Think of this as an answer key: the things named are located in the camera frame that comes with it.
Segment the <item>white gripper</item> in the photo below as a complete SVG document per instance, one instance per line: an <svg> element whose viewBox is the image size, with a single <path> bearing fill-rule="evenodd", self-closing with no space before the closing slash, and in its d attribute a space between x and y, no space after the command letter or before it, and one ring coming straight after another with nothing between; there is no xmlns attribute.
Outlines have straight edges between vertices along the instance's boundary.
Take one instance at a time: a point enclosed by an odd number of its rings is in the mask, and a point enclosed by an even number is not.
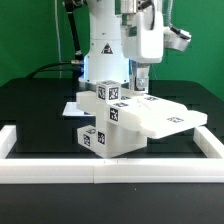
<svg viewBox="0 0 224 224"><path fill-rule="evenodd" d="M139 63L160 63L164 49L163 15L150 9L128 15L126 24L121 25L122 51L125 58ZM148 65L133 67L134 90L147 93L149 85Z"/></svg>

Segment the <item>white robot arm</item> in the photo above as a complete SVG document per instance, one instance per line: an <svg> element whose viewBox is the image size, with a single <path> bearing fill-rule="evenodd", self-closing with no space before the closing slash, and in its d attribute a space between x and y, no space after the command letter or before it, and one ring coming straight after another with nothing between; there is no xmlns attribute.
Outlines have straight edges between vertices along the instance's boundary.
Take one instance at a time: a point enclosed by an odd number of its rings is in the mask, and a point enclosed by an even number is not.
<svg viewBox="0 0 224 224"><path fill-rule="evenodd" d="M146 92L149 68L162 61L162 0L86 0L90 49L84 80L113 80Z"/></svg>

